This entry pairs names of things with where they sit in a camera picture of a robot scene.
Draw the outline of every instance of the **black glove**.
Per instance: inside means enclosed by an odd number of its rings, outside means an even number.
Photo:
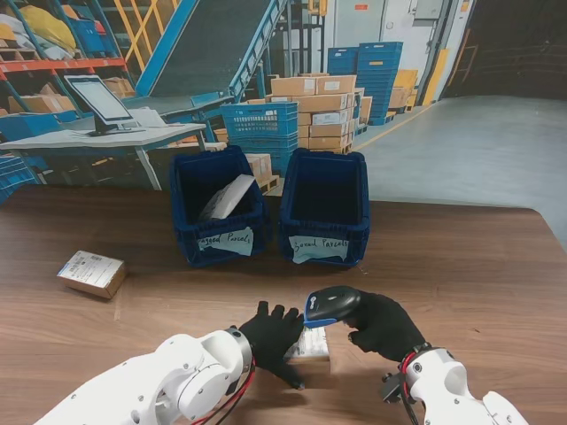
[[[298,342],[303,330],[303,314],[291,308],[284,316],[283,305],[276,305],[268,314],[268,302],[258,303],[258,312],[240,327],[252,347],[256,366],[266,369],[283,379],[296,390],[305,388],[303,379],[296,370],[285,363],[284,354]]]
[[[358,331],[348,339],[364,352],[377,352],[389,360],[401,362],[416,345],[425,343],[408,313],[384,295],[361,293],[361,303],[353,320],[347,321]]]

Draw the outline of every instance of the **red cable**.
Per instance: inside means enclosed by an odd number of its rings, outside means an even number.
[[[255,369],[256,369],[256,361],[254,360],[254,358],[252,358],[252,369],[250,370],[250,373],[246,377],[245,384],[242,386],[242,388],[240,389],[239,392],[234,393],[229,398],[229,400],[224,403],[222,408],[227,407],[229,404],[233,403],[239,397],[242,397],[244,395],[244,393],[246,392],[246,390],[248,389],[248,387],[250,387],[250,384],[252,383],[252,380],[254,378],[254,374],[256,373]],[[208,421],[209,419],[211,419],[216,414],[216,412],[217,411],[214,411],[212,414],[208,415],[207,417],[199,419],[198,421],[192,422],[191,425],[199,425],[199,423],[203,423],[205,421]]]

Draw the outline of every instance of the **white desk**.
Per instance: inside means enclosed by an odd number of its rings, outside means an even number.
[[[31,149],[69,149],[69,148],[135,148],[140,163],[148,174],[151,185],[156,190],[161,190],[158,177],[153,170],[148,159],[147,151],[166,146],[172,142],[181,140],[190,135],[197,135],[199,147],[205,150],[202,131],[206,128],[205,124],[171,124],[167,127],[149,127],[142,131],[129,133],[115,133],[109,135],[90,136],[89,131],[62,130],[36,137],[29,137],[15,142],[0,144],[0,150],[8,150],[13,155],[19,156],[32,172],[35,180],[41,183],[32,167],[26,161],[26,157],[21,154],[23,150]]]

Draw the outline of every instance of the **monitor stand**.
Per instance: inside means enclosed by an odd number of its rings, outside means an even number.
[[[95,130],[88,133],[88,135],[96,137],[100,135],[116,135],[123,133],[137,133],[144,131],[143,128],[123,128],[118,124],[105,124],[95,113]]]

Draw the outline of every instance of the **dark doorway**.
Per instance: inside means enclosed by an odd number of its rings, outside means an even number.
[[[567,99],[567,1],[477,0],[443,97]]]

